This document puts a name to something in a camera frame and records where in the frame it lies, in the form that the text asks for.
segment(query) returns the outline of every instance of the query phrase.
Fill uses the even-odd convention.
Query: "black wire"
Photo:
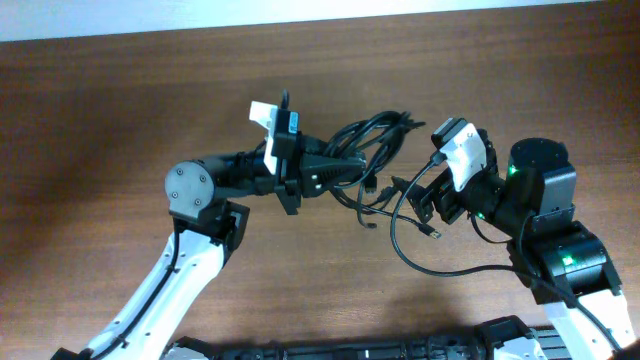
[[[363,185],[367,177],[375,176],[394,159],[404,143],[407,132],[425,124],[423,122],[414,122],[409,117],[410,113],[408,112],[398,113],[395,111],[384,111],[369,120],[362,120],[345,126],[327,143],[327,148],[323,155],[341,159],[356,156],[359,152],[379,144],[378,149],[371,157],[365,171],[359,178],[350,182],[324,184],[340,204],[349,209],[356,210],[358,222],[364,227],[375,228],[376,225],[374,223],[364,222],[362,215],[388,214],[387,216],[391,216],[391,213],[381,213],[377,210],[383,211],[382,209],[389,204],[395,192],[390,191],[386,196],[378,198],[375,202],[364,205],[362,204],[364,194]],[[365,143],[362,143],[375,130],[382,130],[382,132]],[[356,200],[345,194],[345,189],[358,185],[360,185],[360,188]],[[373,208],[381,203],[382,205],[378,209]]]
[[[147,298],[147,301],[144,303],[144,305],[142,305],[142,307],[140,308],[140,311],[138,311],[138,313],[133,318],[131,323],[127,325],[124,331],[120,333],[120,335],[118,335],[113,340],[113,342],[109,344],[109,346],[106,349],[104,349],[100,354],[92,357],[91,358],[92,360],[103,359],[105,356],[109,355],[113,350],[118,348],[118,346],[126,342],[127,336],[129,336],[129,334],[131,334],[133,329],[138,325],[138,323],[140,322],[144,314],[147,312],[149,307],[151,307],[151,304],[153,304],[153,301],[156,299],[156,297],[158,296],[158,294],[160,293],[164,285],[169,280],[169,277],[171,276],[171,274],[175,271],[175,266],[176,266],[176,263],[178,262],[178,252],[180,251],[180,231],[178,229],[177,221],[175,219],[173,220],[173,234],[174,234],[173,235],[173,256],[171,257],[171,263],[167,267],[166,272],[164,273],[164,276],[162,277],[162,279],[160,279],[160,282],[158,283],[158,285],[156,285],[155,289],[153,289],[153,292],[151,293],[151,295],[149,295],[149,298]]]
[[[478,236],[480,236],[482,240],[488,242],[489,244],[506,244],[509,242],[509,240],[495,241],[489,239],[482,233],[482,231],[480,231],[480,227],[478,227],[478,222],[476,221],[476,216],[474,214],[469,214],[469,219],[471,220],[471,226],[473,226],[473,230],[476,231],[476,234],[478,234]]]
[[[507,265],[481,265],[481,266],[476,266],[469,269],[458,270],[458,271],[435,271],[435,270],[424,268],[414,263],[413,261],[409,260],[409,258],[407,258],[406,255],[400,249],[400,246],[398,245],[398,241],[396,239],[396,220],[398,218],[398,213],[400,211],[400,208],[402,207],[402,204],[406,200],[407,195],[409,194],[409,191],[411,190],[411,188],[422,178],[422,176],[424,176],[424,174],[427,173],[427,171],[429,171],[435,165],[436,163],[434,161],[432,160],[429,161],[429,163],[427,163],[427,165],[424,168],[422,168],[422,170],[420,170],[420,172],[416,176],[414,176],[414,178],[409,183],[409,186],[407,187],[407,189],[402,193],[402,195],[400,196],[400,199],[398,199],[398,202],[396,203],[396,207],[393,210],[393,214],[391,216],[391,227],[390,227],[391,244],[393,245],[394,250],[396,251],[398,256],[402,259],[402,261],[404,261],[407,265],[409,265],[414,270],[417,270],[423,274],[438,276],[438,277],[463,276],[463,275],[474,274],[477,272],[487,271],[487,270],[510,271],[518,276],[531,280],[532,283],[535,285],[543,286],[545,289],[549,290],[559,298],[563,299],[569,306],[575,307],[578,310],[580,310],[584,314],[584,316],[586,316],[589,320],[591,320],[591,322],[593,322],[593,324],[598,328],[598,330],[600,330],[602,335],[604,335],[607,341],[609,341],[614,351],[617,352],[622,350],[622,348],[620,347],[620,344],[618,344],[618,342],[613,337],[613,335],[609,332],[609,330],[587,308],[585,308],[582,304],[580,304],[578,299],[576,299],[576,297],[573,294],[567,293],[566,291],[560,289],[559,287],[551,283],[548,283],[547,281],[543,280],[541,277],[537,275],[526,273]],[[523,225],[522,232],[517,241],[520,243],[520,249],[522,246],[522,237],[523,237],[522,233],[524,232],[524,228],[525,226]]]

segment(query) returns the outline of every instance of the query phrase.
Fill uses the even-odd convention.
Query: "robotic arm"
[[[356,210],[368,228],[375,224],[364,223],[362,215],[382,214],[392,217],[392,229],[400,218],[434,238],[440,237],[428,225],[434,210],[448,224],[467,211],[474,228],[478,217],[513,237],[508,250],[514,267],[508,270],[532,289],[574,359],[608,358],[612,339],[620,346],[633,342],[611,259],[602,242],[572,220],[576,176],[562,144],[545,139],[516,143],[509,174],[501,179],[487,132],[464,119],[450,119],[432,136],[438,148],[432,159],[446,160],[449,168],[426,188],[416,185],[419,177],[412,182],[394,177],[393,187],[365,205],[362,195],[375,191],[375,174],[394,158],[406,133],[424,123],[413,122],[407,113],[383,112],[345,127],[325,142],[298,130],[299,116],[288,110],[288,103],[286,92],[280,107],[252,103],[250,120],[267,130],[255,150],[184,161],[169,171],[165,191],[174,231],[160,259],[85,350],[75,354],[60,349],[52,360],[159,359],[187,309],[242,241],[249,209],[230,199],[275,193],[285,212],[296,215],[302,198],[326,191]],[[381,134],[360,144],[376,129]],[[379,148],[367,163],[362,150],[373,144]],[[355,186],[359,193],[354,201],[343,190]],[[402,197],[396,212],[385,211],[398,192]],[[405,198],[418,221],[397,214]],[[600,324],[594,324],[594,318]],[[485,347],[478,359],[546,359],[515,317],[485,323],[476,332]]]

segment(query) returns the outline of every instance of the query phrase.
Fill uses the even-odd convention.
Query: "black cable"
[[[482,233],[482,231],[480,231],[480,227],[478,227],[478,222],[476,221],[476,216],[474,214],[469,214],[469,220],[471,220],[471,226],[473,226],[473,230],[475,230],[476,234],[478,234],[478,236],[480,236],[482,240],[488,242],[489,244],[506,244],[509,242],[509,240],[495,241],[486,237]]]
[[[327,148],[323,155],[342,159],[356,156],[363,150],[379,144],[378,149],[371,157],[365,171],[359,178],[340,184],[325,184],[340,204],[349,209],[356,210],[358,222],[364,227],[375,228],[376,226],[373,223],[364,222],[362,215],[378,214],[379,212],[377,212],[377,210],[382,211],[397,192],[388,191],[387,194],[381,194],[381,197],[375,202],[364,205],[362,204],[362,197],[365,180],[369,176],[375,176],[393,160],[404,143],[406,133],[425,124],[423,122],[414,122],[409,117],[410,113],[408,112],[398,113],[395,111],[384,111],[369,120],[362,120],[345,126],[327,143]],[[382,132],[365,143],[362,143],[375,130],[382,130]],[[345,189],[358,185],[360,185],[360,189],[356,200],[345,194]],[[378,209],[373,208],[380,203],[382,203],[382,205]]]
[[[109,344],[109,346],[106,349],[104,349],[100,354],[92,357],[91,358],[92,360],[103,359],[105,356],[109,355],[113,350],[118,348],[118,346],[126,342],[127,336],[129,336],[129,334],[131,334],[133,329],[138,325],[138,323],[140,322],[144,314],[147,312],[147,310],[149,310],[149,307],[151,307],[151,304],[153,304],[153,301],[156,299],[156,297],[158,296],[158,294],[160,293],[164,285],[169,280],[169,277],[171,276],[171,274],[175,271],[175,266],[176,266],[176,263],[178,262],[178,253],[180,251],[180,231],[179,231],[179,226],[177,224],[176,219],[173,219],[173,234],[174,234],[173,235],[173,256],[171,257],[171,263],[167,267],[166,272],[164,273],[164,276],[162,277],[162,279],[160,279],[160,282],[158,283],[158,285],[156,285],[155,289],[153,289],[153,292],[151,293],[151,295],[149,295],[149,298],[144,303],[144,305],[142,305],[142,307],[140,308],[140,311],[138,311],[138,313],[133,318],[131,323],[127,325],[124,331],[120,333],[120,335],[118,335],[113,340],[113,342]]]
[[[407,189],[402,193],[402,195],[400,196],[400,199],[398,199],[398,202],[396,203],[396,207],[393,210],[393,214],[391,216],[391,226],[390,226],[391,244],[393,245],[394,250],[396,251],[398,256],[402,259],[402,261],[404,261],[407,265],[409,265],[414,270],[417,270],[423,274],[438,276],[438,277],[463,276],[463,275],[474,274],[474,273],[487,271],[487,270],[510,271],[518,276],[525,277],[531,280],[533,284],[541,285],[545,289],[549,290],[550,292],[558,296],[559,298],[563,299],[569,306],[575,307],[578,310],[580,310],[584,314],[584,316],[586,316],[589,320],[591,320],[591,322],[598,328],[598,330],[600,330],[602,335],[604,335],[607,341],[609,341],[614,351],[616,352],[621,351],[622,348],[620,347],[620,344],[618,344],[618,342],[613,337],[613,335],[609,332],[609,330],[587,308],[585,308],[582,304],[580,304],[578,299],[576,299],[576,297],[573,294],[569,294],[565,292],[564,290],[558,288],[557,286],[551,283],[548,283],[547,281],[545,281],[544,279],[542,279],[537,275],[522,272],[514,267],[507,266],[507,265],[481,265],[481,266],[476,266],[469,269],[458,270],[458,271],[435,271],[435,270],[424,268],[414,263],[413,261],[409,260],[409,258],[406,257],[406,255],[400,249],[400,246],[398,245],[398,241],[396,239],[396,221],[398,218],[398,213],[400,211],[400,208],[402,207],[402,204],[406,200],[407,195],[409,194],[409,191],[411,190],[411,188],[422,178],[422,176],[424,176],[424,174],[427,173],[427,171],[429,171],[431,168],[433,168],[434,166],[442,162],[441,160],[442,157],[438,156],[437,154],[438,153],[434,154],[434,156],[432,156],[429,163],[427,163],[427,165],[424,168],[422,168],[422,170],[420,170],[420,172],[416,174],[416,176],[414,176],[414,178],[411,180]],[[518,240],[520,243],[522,242],[522,234],[520,235]]]

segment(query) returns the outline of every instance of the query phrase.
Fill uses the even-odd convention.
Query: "green light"
[[[564,266],[569,266],[571,264],[573,264],[573,258],[569,255],[565,256],[562,258],[562,263],[564,264]]]

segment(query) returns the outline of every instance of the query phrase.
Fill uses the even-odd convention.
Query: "white panel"
[[[585,0],[0,0],[0,41],[582,1]]]

